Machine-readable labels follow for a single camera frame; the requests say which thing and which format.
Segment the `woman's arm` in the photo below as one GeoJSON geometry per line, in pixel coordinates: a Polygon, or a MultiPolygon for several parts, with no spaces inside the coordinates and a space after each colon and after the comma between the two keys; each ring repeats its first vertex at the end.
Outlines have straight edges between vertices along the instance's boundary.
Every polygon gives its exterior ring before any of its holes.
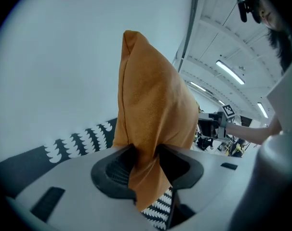
{"type": "Polygon", "coordinates": [[[233,123],[226,125],[227,134],[234,135],[237,138],[254,144],[262,144],[270,135],[278,134],[281,130],[282,128],[276,115],[272,118],[267,128],[248,128],[233,123]]]}

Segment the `orange cloth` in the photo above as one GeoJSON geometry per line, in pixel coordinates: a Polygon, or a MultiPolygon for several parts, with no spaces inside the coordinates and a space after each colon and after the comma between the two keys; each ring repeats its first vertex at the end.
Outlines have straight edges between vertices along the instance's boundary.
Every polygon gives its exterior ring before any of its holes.
{"type": "Polygon", "coordinates": [[[137,162],[129,188],[139,211],[170,187],[159,165],[159,144],[190,149],[199,105],[178,72],[139,32],[125,31],[118,85],[118,119],[113,146],[134,144],[137,162]]]}

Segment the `white wall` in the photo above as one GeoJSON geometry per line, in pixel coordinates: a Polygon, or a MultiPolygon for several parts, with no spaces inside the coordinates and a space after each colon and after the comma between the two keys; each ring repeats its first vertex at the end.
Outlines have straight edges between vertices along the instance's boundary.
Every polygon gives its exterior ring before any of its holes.
{"type": "Polygon", "coordinates": [[[171,62],[191,0],[22,0],[0,31],[0,161],[117,116],[122,33],[171,62]]]}
{"type": "Polygon", "coordinates": [[[250,124],[250,128],[262,128],[263,127],[263,123],[261,123],[260,121],[257,120],[252,120],[251,124],[250,124]]]}
{"type": "Polygon", "coordinates": [[[205,113],[214,113],[218,112],[220,105],[216,105],[214,102],[210,101],[208,98],[204,97],[203,95],[193,91],[189,86],[189,90],[193,94],[195,100],[199,103],[199,107],[205,113]]]}

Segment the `black slot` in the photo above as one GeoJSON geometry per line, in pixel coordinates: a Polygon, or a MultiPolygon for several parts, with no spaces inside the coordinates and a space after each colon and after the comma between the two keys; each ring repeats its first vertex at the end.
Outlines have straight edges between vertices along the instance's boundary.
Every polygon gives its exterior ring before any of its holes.
{"type": "Polygon", "coordinates": [[[64,194],[65,190],[58,187],[51,187],[32,208],[31,213],[40,220],[46,222],[64,194]]]}
{"type": "Polygon", "coordinates": [[[230,163],[222,163],[221,166],[222,166],[222,167],[229,168],[229,169],[232,169],[232,170],[236,170],[236,168],[238,167],[237,165],[235,165],[235,164],[230,164],[230,163]]]}
{"type": "Polygon", "coordinates": [[[160,166],[173,190],[191,188],[202,177],[204,168],[200,162],[167,145],[159,145],[157,150],[160,166]]]}

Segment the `white panel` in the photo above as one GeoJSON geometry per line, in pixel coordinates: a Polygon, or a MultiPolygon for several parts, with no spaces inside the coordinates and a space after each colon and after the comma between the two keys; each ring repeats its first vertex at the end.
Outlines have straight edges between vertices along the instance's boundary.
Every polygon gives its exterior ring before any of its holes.
{"type": "Polygon", "coordinates": [[[198,26],[199,26],[199,20],[200,20],[200,17],[201,17],[201,14],[202,14],[202,11],[203,11],[203,8],[204,8],[204,5],[205,5],[205,1],[206,0],[198,0],[197,7],[196,7],[196,10],[195,10],[195,17],[194,17],[194,20],[193,20],[192,32],[191,32],[190,39],[189,39],[189,42],[188,42],[187,51],[185,53],[185,58],[188,57],[188,55],[190,53],[190,49],[192,48],[192,45],[194,44],[194,39],[196,38],[197,29],[198,29],[198,26]]]}
{"type": "Polygon", "coordinates": [[[199,107],[201,110],[203,110],[205,113],[214,113],[218,112],[219,105],[215,105],[212,101],[210,101],[208,98],[200,95],[196,91],[193,91],[190,89],[190,92],[193,94],[195,100],[199,103],[199,107]]]}
{"type": "Polygon", "coordinates": [[[224,58],[229,52],[235,51],[237,48],[237,45],[232,40],[218,34],[201,57],[200,61],[215,66],[216,61],[221,59],[220,55],[224,58]]]}
{"type": "Polygon", "coordinates": [[[216,98],[221,98],[221,100],[225,103],[232,103],[238,109],[251,111],[250,107],[248,107],[244,100],[236,95],[235,92],[221,80],[214,77],[210,72],[193,64],[190,61],[184,61],[183,71],[188,72],[196,84],[200,84],[202,87],[210,90],[211,92],[217,93],[217,95],[215,95],[216,98]]]}
{"type": "Polygon", "coordinates": [[[237,0],[207,0],[203,15],[223,24],[235,7],[237,0]]]}
{"type": "Polygon", "coordinates": [[[252,120],[250,124],[250,128],[260,128],[260,126],[261,126],[261,122],[257,120],[252,120]]]}
{"type": "Polygon", "coordinates": [[[117,117],[122,34],[169,61],[191,0],[21,0],[0,31],[0,161],[117,117]]]}
{"type": "Polygon", "coordinates": [[[189,55],[199,60],[216,35],[215,31],[198,24],[197,34],[189,55]]]}
{"type": "Polygon", "coordinates": [[[237,51],[237,53],[233,54],[231,57],[227,58],[227,61],[231,63],[232,68],[236,70],[238,75],[244,74],[244,71],[240,70],[239,67],[245,67],[245,72],[255,71],[258,67],[256,66],[256,62],[253,58],[248,57],[243,51],[237,51]]]}
{"type": "Polygon", "coordinates": [[[269,69],[265,66],[264,63],[258,59],[258,54],[250,48],[241,38],[235,35],[233,32],[229,31],[226,27],[218,24],[215,21],[210,20],[209,18],[203,17],[201,18],[201,23],[211,26],[214,30],[216,30],[219,34],[225,35],[227,38],[234,41],[235,44],[239,46],[239,48],[246,53],[250,58],[255,58],[256,64],[260,66],[260,68],[266,73],[266,81],[274,84],[274,79],[271,78],[269,69]]]}
{"type": "Polygon", "coordinates": [[[276,56],[272,56],[271,54],[269,54],[261,57],[261,60],[267,63],[268,66],[271,66],[269,68],[269,72],[271,73],[271,76],[273,76],[273,78],[276,80],[276,82],[278,82],[278,80],[282,77],[282,68],[280,66],[279,59],[276,56]]]}

